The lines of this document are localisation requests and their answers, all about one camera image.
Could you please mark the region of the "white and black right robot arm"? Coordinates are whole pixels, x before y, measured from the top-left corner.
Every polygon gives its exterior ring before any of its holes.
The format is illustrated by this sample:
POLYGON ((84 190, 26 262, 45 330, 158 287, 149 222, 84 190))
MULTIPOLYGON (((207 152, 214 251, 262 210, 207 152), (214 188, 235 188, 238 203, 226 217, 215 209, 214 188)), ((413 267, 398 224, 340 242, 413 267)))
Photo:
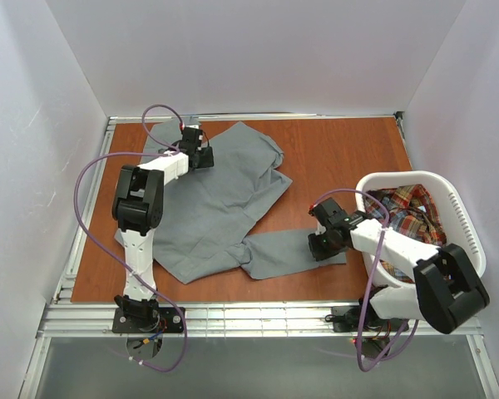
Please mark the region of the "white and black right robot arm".
POLYGON ((369 290, 359 301, 365 321, 417 319, 449 334, 490 303, 472 261, 456 244, 439 247, 411 239, 362 211, 347 214, 332 198, 312 205, 309 215, 317 221, 308 236, 316 260, 355 249, 390 263, 412 280, 401 288, 369 290))

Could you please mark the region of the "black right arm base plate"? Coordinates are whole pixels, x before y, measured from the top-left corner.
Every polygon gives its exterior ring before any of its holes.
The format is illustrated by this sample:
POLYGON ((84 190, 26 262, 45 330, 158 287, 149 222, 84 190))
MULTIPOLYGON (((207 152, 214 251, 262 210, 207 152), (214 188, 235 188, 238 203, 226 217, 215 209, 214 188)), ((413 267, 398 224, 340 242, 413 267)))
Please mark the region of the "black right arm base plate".
MULTIPOLYGON (((333 325, 335 333, 354 332, 358 329, 360 322, 361 306, 360 305, 341 305, 331 307, 331 313, 326 315, 324 320, 326 323, 333 325)), ((403 324, 402 319, 391 318, 381 319, 370 310, 367 311, 363 330, 366 332, 396 332, 403 324)))

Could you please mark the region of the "grey long sleeve shirt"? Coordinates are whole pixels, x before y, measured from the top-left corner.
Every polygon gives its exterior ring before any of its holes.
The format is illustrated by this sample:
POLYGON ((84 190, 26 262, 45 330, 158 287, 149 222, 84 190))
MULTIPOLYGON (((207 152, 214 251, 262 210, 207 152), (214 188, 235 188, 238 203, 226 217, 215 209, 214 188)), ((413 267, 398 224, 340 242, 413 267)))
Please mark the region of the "grey long sleeve shirt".
POLYGON ((165 187, 153 256, 181 283, 242 268, 263 280, 343 264, 317 261, 307 229, 251 234, 292 180, 279 172, 284 152, 269 136, 239 122, 211 140, 214 166, 165 187))

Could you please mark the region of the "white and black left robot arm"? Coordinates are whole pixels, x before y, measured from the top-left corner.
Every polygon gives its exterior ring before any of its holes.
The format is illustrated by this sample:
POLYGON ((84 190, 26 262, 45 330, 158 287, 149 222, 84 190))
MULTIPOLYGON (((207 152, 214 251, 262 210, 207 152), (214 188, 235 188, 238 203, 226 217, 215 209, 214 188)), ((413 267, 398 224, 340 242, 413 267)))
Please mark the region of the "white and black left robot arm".
POLYGON ((156 320, 153 241, 163 215, 164 189, 192 170, 214 165, 213 150, 203 143, 205 137, 206 133, 197 126, 185 126, 174 150, 140 165, 121 168, 112 217, 125 251, 125 288, 121 296, 115 297, 125 318, 143 323, 156 320))

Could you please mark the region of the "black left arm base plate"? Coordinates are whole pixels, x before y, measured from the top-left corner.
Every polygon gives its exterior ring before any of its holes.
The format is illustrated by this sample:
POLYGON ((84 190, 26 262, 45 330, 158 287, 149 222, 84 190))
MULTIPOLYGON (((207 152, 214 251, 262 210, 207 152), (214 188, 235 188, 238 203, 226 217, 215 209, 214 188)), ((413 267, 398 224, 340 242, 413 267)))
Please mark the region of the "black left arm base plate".
POLYGON ((114 333, 182 333, 182 316, 172 307, 162 307, 155 299, 130 299, 116 295, 117 306, 111 330, 114 333))

